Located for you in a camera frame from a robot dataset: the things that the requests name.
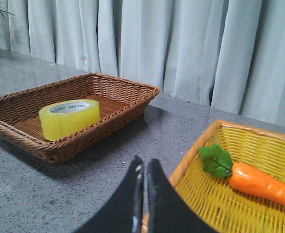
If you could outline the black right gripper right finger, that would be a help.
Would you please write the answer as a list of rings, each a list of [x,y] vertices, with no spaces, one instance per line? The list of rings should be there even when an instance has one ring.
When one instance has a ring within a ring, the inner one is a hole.
[[[161,163],[150,160],[148,179],[149,233],[215,233],[182,200],[168,181]]]

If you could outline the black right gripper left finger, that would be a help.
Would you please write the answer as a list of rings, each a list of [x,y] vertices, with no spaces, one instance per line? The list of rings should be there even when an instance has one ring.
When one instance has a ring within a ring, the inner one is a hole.
[[[136,156],[109,200],[76,233],[140,233],[144,204],[144,163]]]

